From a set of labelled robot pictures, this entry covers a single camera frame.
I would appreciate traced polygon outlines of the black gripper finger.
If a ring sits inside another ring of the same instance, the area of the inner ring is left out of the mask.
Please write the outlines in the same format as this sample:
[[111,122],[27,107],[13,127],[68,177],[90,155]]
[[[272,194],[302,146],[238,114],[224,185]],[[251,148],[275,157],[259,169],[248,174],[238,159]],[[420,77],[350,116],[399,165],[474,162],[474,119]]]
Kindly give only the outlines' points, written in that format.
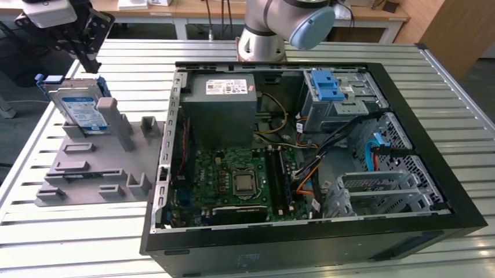
[[115,23],[115,17],[112,14],[90,9],[90,23],[88,23],[88,35],[90,35],[90,46],[88,46],[88,58],[90,66],[88,73],[98,73],[100,63],[96,60],[96,56],[104,40],[108,37],[112,25]]
[[78,36],[74,23],[66,23],[47,28],[40,28],[34,21],[21,13],[16,20],[16,26],[29,35],[39,39],[47,46],[58,51],[66,51],[72,58],[76,58],[88,71],[88,44]]

